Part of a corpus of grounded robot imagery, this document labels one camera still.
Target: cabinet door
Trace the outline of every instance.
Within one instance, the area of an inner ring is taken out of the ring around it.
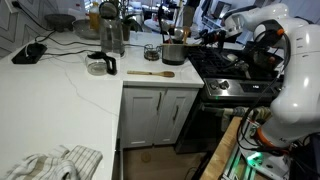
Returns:
[[[198,89],[169,89],[161,107],[154,144],[174,144],[191,109]]]
[[[165,89],[124,88],[121,102],[122,147],[151,146]]]

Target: wall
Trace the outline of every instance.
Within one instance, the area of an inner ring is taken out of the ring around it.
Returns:
[[[58,11],[56,0],[19,0],[38,23],[46,26],[44,16]],[[44,30],[23,12],[10,13],[5,0],[0,0],[0,59],[26,44]]]

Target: gas stove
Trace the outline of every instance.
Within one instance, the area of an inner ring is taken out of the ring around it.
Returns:
[[[230,54],[239,57],[239,61],[231,61]],[[253,101],[278,75],[278,71],[256,66],[240,50],[192,48],[188,58],[205,82],[201,97],[206,100]],[[276,82],[262,99],[271,102],[280,90],[281,82]]]

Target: floor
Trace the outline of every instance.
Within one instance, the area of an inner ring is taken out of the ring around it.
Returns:
[[[126,150],[125,180],[189,180],[205,153],[177,155],[172,146]]]

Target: white countertop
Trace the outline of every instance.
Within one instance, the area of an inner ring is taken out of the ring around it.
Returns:
[[[84,42],[70,32],[52,37],[61,43]],[[156,34],[132,33],[130,43],[158,45],[161,41]],[[100,50],[82,45],[64,47],[50,40],[44,43],[48,44],[46,53]],[[181,66],[147,61],[141,47],[126,48],[125,57],[117,59],[116,76],[90,75],[84,64],[86,53],[43,56],[34,65],[14,65],[11,58],[19,51],[0,60],[0,177],[26,156],[47,154],[58,145],[70,150],[83,145],[103,154],[94,179],[111,179],[123,86],[203,86],[188,60]],[[127,70],[168,70],[176,76],[127,75]]]

